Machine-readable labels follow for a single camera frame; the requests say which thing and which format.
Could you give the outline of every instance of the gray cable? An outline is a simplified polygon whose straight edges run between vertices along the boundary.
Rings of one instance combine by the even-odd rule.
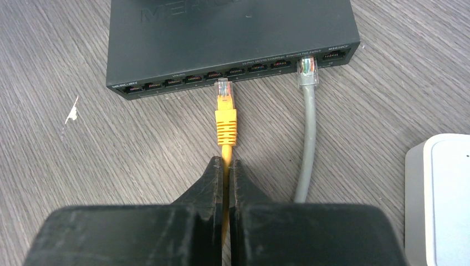
[[[299,86],[304,91],[305,102],[305,135],[304,155],[300,176],[295,192],[294,202],[304,203],[309,191],[311,173],[315,157],[316,117],[315,117],[315,88],[318,84],[316,61],[313,57],[302,59],[299,63]]]

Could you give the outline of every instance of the ethernet port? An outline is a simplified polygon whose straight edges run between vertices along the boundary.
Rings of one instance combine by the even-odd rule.
[[[260,72],[260,71],[265,71],[265,70],[268,70],[268,66],[263,65],[263,64],[252,65],[250,68],[248,68],[249,73],[255,73],[255,72]]]
[[[229,71],[227,71],[227,77],[238,76],[238,75],[243,75],[243,74],[245,74],[245,70],[242,68],[232,68]]]
[[[199,82],[199,81],[202,81],[202,77],[201,77],[201,76],[187,76],[187,77],[184,79],[185,84],[194,83],[194,82]]]
[[[162,87],[161,83],[146,83],[145,90],[156,90]]]
[[[290,67],[290,65],[290,61],[278,60],[275,63],[271,64],[271,69],[288,68]]]
[[[220,72],[209,72],[207,73],[207,75],[204,76],[204,78],[206,78],[206,80],[212,80],[212,79],[219,79],[219,78],[222,78],[223,77],[223,74],[220,73]]]
[[[334,60],[339,60],[343,59],[346,56],[346,52],[343,50],[335,50],[332,51],[328,54],[323,55],[322,61],[328,62],[328,61],[334,61]]]
[[[140,86],[127,86],[124,88],[124,93],[125,94],[133,94],[133,93],[139,93],[142,92],[143,89]]]
[[[165,87],[173,87],[183,84],[181,80],[167,79],[165,80]]]

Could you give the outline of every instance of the white device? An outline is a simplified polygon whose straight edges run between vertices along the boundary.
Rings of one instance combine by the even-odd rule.
[[[470,135],[436,135],[406,154],[405,253],[411,266],[470,265]]]

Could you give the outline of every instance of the yellow connector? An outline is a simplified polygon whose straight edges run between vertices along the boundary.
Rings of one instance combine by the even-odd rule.
[[[222,246],[228,228],[229,202],[229,167],[232,162],[232,146],[237,144],[237,109],[232,98],[232,82],[219,79],[215,83],[218,89],[216,125],[217,142],[222,147],[223,160],[223,201],[222,201]]]

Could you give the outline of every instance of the white mark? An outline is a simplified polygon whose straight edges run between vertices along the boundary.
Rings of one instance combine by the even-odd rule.
[[[77,101],[78,101],[78,95],[76,96],[75,103],[74,103],[74,106],[72,106],[72,110],[70,111],[70,114],[67,116],[67,119],[65,119],[64,125],[67,124],[67,121],[69,121],[69,119],[72,119],[74,121],[77,119],[77,115],[76,115],[76,102]]]

